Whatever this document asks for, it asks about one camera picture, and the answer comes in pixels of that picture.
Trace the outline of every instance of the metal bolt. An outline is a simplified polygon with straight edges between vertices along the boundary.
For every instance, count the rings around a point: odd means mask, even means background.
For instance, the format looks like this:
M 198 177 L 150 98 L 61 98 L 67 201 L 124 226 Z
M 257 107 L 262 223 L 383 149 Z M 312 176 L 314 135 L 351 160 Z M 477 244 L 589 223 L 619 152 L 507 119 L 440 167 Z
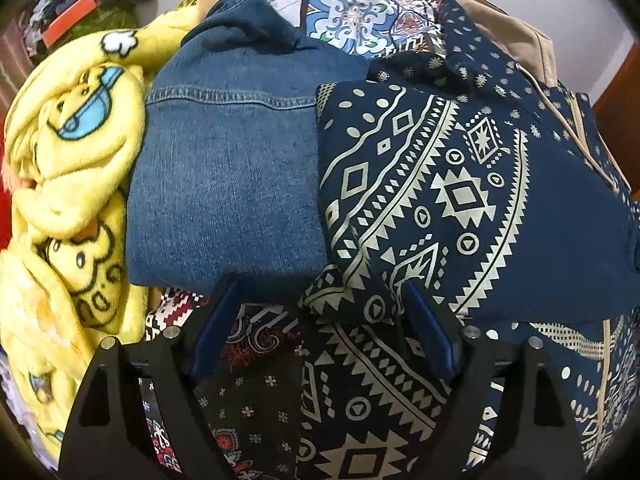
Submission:
M 102 341 L 100 341 L 100 346 L 105 350 L 109 350 L 110 348 L 116 346 L 116 338 L 111 335 L 107 336 Z
M 162 330 L 162 335 L 167 339 L 175 339 L 180 335 L 180 327 L 175 325 L 168 326 Z
M 462 333 L 469 339 L 478 339 L 481 335 L 480 329 L 477 326 L 465 326 Z
M 540 339 L 539 337 L 536 337 L 534 335 L 532 335 L 529 338 L 529 346 L 531 348 L 535 348 L 536 350 L 540 350 L 544 345 L 542 343 L 542 339 Z

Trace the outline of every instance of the white wall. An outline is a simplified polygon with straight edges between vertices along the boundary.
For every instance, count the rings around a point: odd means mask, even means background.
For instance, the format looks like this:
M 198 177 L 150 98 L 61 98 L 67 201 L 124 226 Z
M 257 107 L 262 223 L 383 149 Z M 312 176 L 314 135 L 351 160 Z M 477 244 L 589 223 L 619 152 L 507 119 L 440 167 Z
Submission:
M 609 0 L 489 0 L 551 37 L 558 74 L 594 103 L 616 75 L 634 38 Z

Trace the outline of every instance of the tan trim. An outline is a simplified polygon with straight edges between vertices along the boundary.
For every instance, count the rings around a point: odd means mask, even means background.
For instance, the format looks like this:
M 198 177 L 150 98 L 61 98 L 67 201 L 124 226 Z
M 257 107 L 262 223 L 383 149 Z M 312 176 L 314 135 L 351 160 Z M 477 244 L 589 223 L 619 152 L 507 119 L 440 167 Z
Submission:
M 567 132 L 569 133 L 571 138 L 574 140 L 575 145 L 578 146 L 578 148 L 580 149 L 580 151 L 584 155 L 584 158 L 592 165 L 592 167 L 596 171 L 596 173 L 598 173 L 604 179 L 604 181 L 607 184 L 609 184 L 609 187 L 613 190 L 613 192 L 615 194 L 618 194 L 618 192 L 620 190 L 618 189 L 618 186 L 616 185 L 616 183 L 598 165 L 598 163 L 595 160 L 593 160 L 593 157 L 591 156 L 591 153 L 589 153 L 589 150 L 582 145 L 582 141 L 578 138 L 578 135 L 575 133 L 574 129 L 571 126 L 569 126 L 569 123 L 566 121 L 566 119 L 562 116 L 562 114 L 556 109 L 556 107 L 553 105 L 553 103 L 549 100 L 549 98 L 542 91 L 542 88 L 540 88 L 540 85 L 538 84 L 538 81 L 536 80 L 536 78 L 533 77 L 533 75 L 529 71 L 527 71 L 527 69 L 524 68 L 519 63 L 516 63 L 516 67 L 517 67 L 518 70 L 520 70 L 527 77 L 527 79 L 529 79 L 530 83 L 533 85 L 533 88 L 535 88 L 536 92 L 538 92 L 538 95 L 540 96 L 540 99 L 542 100 L 542 102 L 549 109 L 549 111 L 553 115 L 556 116 L 556 119 L 560 122 L 560 124 L 562 124 L 562 126 L 564 126 L 564 129 L 567 130 Z
M 574 124 L 576 133 L 578 134 L 578 138 L 580 139 L 580 142 L 582 143 L 584 149 L 589 151 L 587 135 L 584 133 L 584 123 L 582 122 L 580 106 L 578 105 L 578 100 L 575 98 L 575 94 L 573 92 L 569 92 L 569 108 L 571 108 L 571 115 L 574 117 Z
M 486 0 L 456 0 L 496 47 L 531 72 L 550 88 L 558 86 L 554 44 L 544 32 L 529 23 L 508 16 Z
M 580 113 L 580 105 L 578 104 L 578 99 L 573 92 L 570 92 L 569 96 L 570 96 L 569 106 L 571 107 L 571 114 L 574 116 L 575 127 L 578 130 L 577 132 L 578 137 L 580 137 L 580 140 L 584 143 L 585 149 L 588 150 L 589 146 L 587 144 L 587 135 L 584 132 L 584 122 L 582 120 L 582 114 Z M 613 167 L 616 168 L 616 171 L 620 174 L 620 178 L 624 181 L 627 189 L 631 190 L 631 185 L 626 179 L 625 174 L 622 173 L 622 170 L 620 169 L 618 163 L 616 162 L 616 159 L 613 158 L 613 155 L 611 155 L 611 152 L 609 151 L 609 147 L 607 146 L 605 141 L 602 139 L 600 132 L 598 132 L 598 138 L 600 139 L 600 142 L 604 146 L 606 155 L 607 157 L 609 157 L 609 160 L 613 164 Z
M 598 435 L 596 436 L 596 444 L 591 455 L 591 464 L 598 454 L 598 448 L 602 442 L 602 433 L 604 430 L 605 408 L 604 401 L 607 397 L 607 381 L 609 380 L 609 368 L 611 366 L 611 320 L 606 319 L 602 322 L 602 342 L 604 345 L 604 355 L 602 359 L 602 376 L 600 378 L 600 394 L 598 395 Z

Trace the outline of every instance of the yellow fleece blanket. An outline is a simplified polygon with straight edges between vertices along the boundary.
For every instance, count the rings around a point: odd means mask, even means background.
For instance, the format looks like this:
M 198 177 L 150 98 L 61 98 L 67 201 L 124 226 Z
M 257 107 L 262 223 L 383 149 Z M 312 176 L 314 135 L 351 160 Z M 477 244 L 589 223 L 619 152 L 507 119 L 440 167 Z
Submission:
M 100 341 L 143 336 L 148 290 L 129 284 L 124 262 L 127 174 L 146 90 L 195 25 L 186 7 L 66 44 L 31 73 L 6 118 L 3 176 L 35 186 L 13 193 L 0 342 L 55 459 Z

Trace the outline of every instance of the wooden cabinet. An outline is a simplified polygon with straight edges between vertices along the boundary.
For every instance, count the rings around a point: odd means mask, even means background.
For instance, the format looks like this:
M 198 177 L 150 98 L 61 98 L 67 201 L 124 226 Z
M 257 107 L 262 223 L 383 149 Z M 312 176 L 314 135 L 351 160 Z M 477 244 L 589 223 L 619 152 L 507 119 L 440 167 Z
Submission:
M 629 51 L 593 111 L 602 139 L 640 196 L 640 46 Z

